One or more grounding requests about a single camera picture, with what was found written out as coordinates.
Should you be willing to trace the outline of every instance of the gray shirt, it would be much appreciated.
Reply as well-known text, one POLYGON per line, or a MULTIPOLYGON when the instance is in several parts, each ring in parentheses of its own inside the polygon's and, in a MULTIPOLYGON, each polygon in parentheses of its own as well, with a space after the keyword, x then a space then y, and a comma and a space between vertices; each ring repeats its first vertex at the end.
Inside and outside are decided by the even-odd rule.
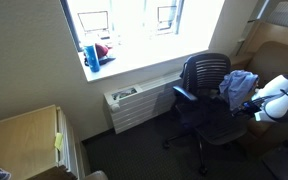
POLYGON ((219 85, 221 96, 230 105, 230 110, 237 108, 245 96, 256 87, 258 75, 244 70, 235 70, 225 75, 219 85))

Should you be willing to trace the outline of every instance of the beige wall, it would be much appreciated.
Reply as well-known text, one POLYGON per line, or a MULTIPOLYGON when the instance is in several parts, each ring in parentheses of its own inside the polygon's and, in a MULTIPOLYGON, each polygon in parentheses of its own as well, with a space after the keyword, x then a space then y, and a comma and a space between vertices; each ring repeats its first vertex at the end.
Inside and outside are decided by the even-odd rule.
MULTIPOLYGON (((212 51, 232 51, 255 4, 226 0, 212 51)), ((0 0, 0 119, 56 104, 84 140, 112 128, 104 92, 180 70, 185 60, 88 84, 58 0, 0 0)))

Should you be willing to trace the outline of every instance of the office chair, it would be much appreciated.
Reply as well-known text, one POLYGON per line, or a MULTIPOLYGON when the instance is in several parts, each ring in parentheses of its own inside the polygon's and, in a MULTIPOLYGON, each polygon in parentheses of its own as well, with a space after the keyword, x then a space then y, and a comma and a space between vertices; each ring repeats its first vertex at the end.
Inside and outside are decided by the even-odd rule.
POLYGON ((218 53, 206 53, 188 58, 181 77, 183 86, 174 86, 176 100, 171 112, 176 112, 185 132, 163 142, 165 149, 170 141, 192 135, 198 140, 201 166, 206 175, 202 139, 213 145, 226 145, 246 133, 242 116, 234 117, 229 104, 219 95, 219 84, 230 73, 230 60, 218 53))

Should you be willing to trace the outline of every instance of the radiator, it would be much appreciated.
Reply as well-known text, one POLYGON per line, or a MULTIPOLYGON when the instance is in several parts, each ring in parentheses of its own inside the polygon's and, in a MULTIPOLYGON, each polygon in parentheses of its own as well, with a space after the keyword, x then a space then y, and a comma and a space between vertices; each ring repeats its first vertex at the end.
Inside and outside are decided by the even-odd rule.
POLYGON ((172 87, 182 85, 180 72, 104 94, 115 132, 121 133, 170 110, 172 87))

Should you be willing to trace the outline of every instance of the desk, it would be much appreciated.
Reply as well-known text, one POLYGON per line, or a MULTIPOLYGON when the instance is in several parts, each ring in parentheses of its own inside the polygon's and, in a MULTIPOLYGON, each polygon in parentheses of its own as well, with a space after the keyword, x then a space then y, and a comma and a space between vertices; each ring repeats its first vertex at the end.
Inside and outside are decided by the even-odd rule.
POLYGON ((84 178, 77 136, 55 105, 0 121, 0 168, 12 179, 84 178), (56 133, 62 149, 55 148, 56 133))

